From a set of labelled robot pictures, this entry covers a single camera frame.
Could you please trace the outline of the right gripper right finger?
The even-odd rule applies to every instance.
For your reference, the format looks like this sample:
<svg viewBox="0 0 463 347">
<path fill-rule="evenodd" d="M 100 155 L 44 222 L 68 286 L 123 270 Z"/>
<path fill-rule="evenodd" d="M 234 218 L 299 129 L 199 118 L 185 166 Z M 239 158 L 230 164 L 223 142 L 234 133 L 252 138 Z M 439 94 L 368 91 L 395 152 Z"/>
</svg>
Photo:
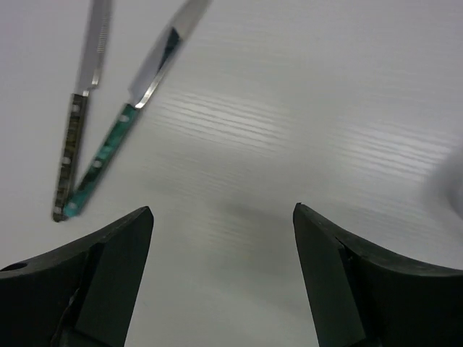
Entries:
<svg viewBox="0 0 463 347">
<path fill-rule="evenodd" d="M 320 346 L 460 346 L 462 271 L 402 256 L 303 204 L 294 235 Z"/>
</svg>

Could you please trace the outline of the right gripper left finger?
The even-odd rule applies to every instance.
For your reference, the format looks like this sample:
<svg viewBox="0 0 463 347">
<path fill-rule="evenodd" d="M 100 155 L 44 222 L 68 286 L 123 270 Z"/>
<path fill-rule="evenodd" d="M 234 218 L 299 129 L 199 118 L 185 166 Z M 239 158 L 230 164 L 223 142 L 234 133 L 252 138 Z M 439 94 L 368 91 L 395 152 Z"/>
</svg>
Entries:
<svg viewBox="0 0 463 347">
<path fill-rule="evenodd" d="M 153 226 L 141 207 L 1 269 L 1 345 L 123 346 Z"/>
</svg>

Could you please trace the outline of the silver knife teal handle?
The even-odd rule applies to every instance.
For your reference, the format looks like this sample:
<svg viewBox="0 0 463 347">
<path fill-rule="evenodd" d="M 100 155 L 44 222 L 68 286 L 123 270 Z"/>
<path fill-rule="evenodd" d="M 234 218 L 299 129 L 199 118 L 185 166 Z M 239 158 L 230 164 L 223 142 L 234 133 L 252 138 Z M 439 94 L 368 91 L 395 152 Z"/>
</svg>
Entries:
<svg viewBox="0 0 463 347">
<path fill-rule="evenodd" d="M 177 54 L 209 4 L 209 1 L 203 0 L 185 1 L 167 22 L 128 88 L 128 102 L 123 105 L 105 139 L 96 150 L 82 180 L 64 205 L 63 212 L 66 218 L 73 218 L 82 212 L 142 109 L 172 67 Z"/>
</svg>

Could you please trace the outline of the silver knife dark handle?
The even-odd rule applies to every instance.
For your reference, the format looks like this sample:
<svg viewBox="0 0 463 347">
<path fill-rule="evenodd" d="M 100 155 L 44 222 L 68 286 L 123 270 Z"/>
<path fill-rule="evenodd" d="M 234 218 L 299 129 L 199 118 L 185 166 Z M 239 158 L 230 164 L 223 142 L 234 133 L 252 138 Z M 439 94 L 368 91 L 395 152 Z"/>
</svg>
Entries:
<svg viewBox="0 0 463 347">
<path fill-rule="evenodd" d="M 112 1 L 97 0 L 90 3 L 85 40 L 82 45 L 76 85 L 70 98 L 66 132 L 54 192 L 51 217 L 57 223 L 67 219 L 64 214 L 64 206 L 75 183 L 90 94 L 101 81 L 106 44 L 111 26 L 112 7 Z"/>
</svg>

